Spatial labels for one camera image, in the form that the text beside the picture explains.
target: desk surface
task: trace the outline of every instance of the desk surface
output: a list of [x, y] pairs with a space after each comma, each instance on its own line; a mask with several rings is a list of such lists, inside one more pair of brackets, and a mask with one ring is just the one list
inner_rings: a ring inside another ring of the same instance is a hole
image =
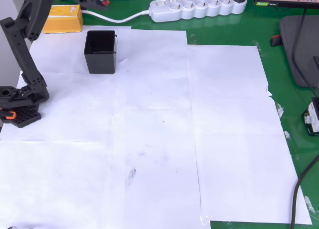
[[[147, 10], [153, 0], [110, 0], [108, 12], [95, 10], [99, 14], [113, 19], [123, 19], [142, 10]], [[74, 3], [72, 0], [55, 4]], [[279, 22], [287, 15], [302, 15], [302, 9], [280, 11], [272, 7], [256, 7], [253, 0], [248, 0], [247, 8], [241, 15], [205, 17], [202, 19], [180, 20], [156, 23], [148, 16], [140, 16], [129, 22], [114, 24], [91, 15], [84, 15], [85, 25], [123, 25], [133, 29], [144, 30], [185, 30], [188, 44], [198, 45], [255, 45], [258, 46], [269, 91], [275, 102], [284, 108], [281, 117], [283, 129], [290, 134], [287, 143], [293, 162], [300, 175], [319, 154], [319, 137], [310, 137], [302, 122], [301, 114], [311, 102], [309, 89], [298, 87], [290, 72], [288, 60], [283, 46], [271, 47], [270, 39], [280, 34]], [[319, 10], [309, 10], [308, 14], [318, 14]], [[302, 183], [304, 196], [309, 197], [313, 209], [310, 216], [315, 227], [319, 228], [319, 165], [312, 169]], [[287, 229], [289, 225], [212, 222], [219, 229]]]

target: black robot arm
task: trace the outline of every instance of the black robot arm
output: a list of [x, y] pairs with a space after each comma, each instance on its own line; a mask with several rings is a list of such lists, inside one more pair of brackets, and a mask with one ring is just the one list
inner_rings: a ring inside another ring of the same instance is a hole
[[[39, 37], [53, 1], [25, 0], [15, 20], [8, 17], [0, 21], [26, 83], [21, 89], [0, 86], [0, 120], [4, 123], [24, 127], [41, 119], [38, 113], [39, 103], [48, 100], [49, 93], [45, 80], [29, 53], [25, 39], [35, 41]], [[83, 7], [107, 9], [107, 0], [75, 1]]]

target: gray stand base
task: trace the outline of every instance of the gray stand base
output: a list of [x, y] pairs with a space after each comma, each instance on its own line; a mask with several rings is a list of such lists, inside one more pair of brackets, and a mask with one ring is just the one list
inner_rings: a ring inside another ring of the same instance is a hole
[[[280, 32], [296, 84], [301, 87], [308, 87], [292, 61], [293, 46], [301, 19], [301, 16], [284, 17], [280, 22]], [[313, 87], [319, 82], [319, 62], [316, 62], [315, 57], [319, 57], [319, 16], [307, 15], [296, 49], [296, 63]]]

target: power socket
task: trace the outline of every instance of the power socket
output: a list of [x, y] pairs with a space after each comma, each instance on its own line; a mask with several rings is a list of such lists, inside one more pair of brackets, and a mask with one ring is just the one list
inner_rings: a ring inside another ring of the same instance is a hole
[[247, 0], [155, 0], [150, 4], [150, 16], [155, 22], [202, 18], [205, 16], [241, 14]]

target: yellow box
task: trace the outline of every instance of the yellow box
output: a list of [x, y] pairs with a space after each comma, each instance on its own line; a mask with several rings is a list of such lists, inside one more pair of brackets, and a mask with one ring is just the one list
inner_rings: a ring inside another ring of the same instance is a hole
[[44, 33], [82, 31], [83, 17], [80, 5], [52, 5], [44, 25]]

